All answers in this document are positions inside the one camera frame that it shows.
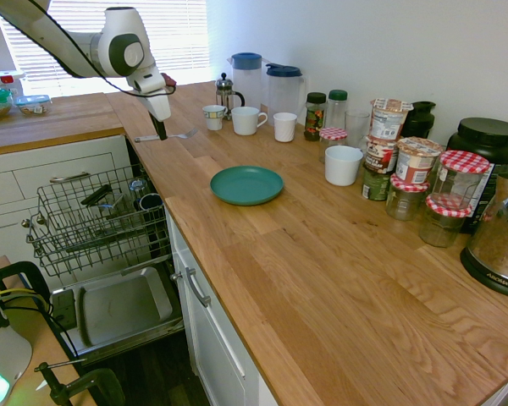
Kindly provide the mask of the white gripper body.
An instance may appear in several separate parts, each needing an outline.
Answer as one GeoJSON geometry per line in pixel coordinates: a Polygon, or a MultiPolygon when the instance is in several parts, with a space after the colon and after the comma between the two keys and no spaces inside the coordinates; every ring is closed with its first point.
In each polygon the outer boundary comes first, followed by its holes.
{"type": "Polygon", "coordinates": [[[132,93],[158,122],[171,115],[167,80],[167,75],[159,72],[134,72],[130,76],[132,93]]]}

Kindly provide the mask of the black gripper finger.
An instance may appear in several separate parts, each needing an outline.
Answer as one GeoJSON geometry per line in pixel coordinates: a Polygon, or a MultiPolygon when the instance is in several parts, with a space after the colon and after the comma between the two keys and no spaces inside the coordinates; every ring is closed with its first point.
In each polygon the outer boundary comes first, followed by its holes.
{"type": "Polygon", "coordinates": [[[156,130],[157,136],[160,140],[166,140],[168,138],[167,131],[165,129],[164,121],[157,119],[154,115],[150,114],[153,126],[156,130]]]}

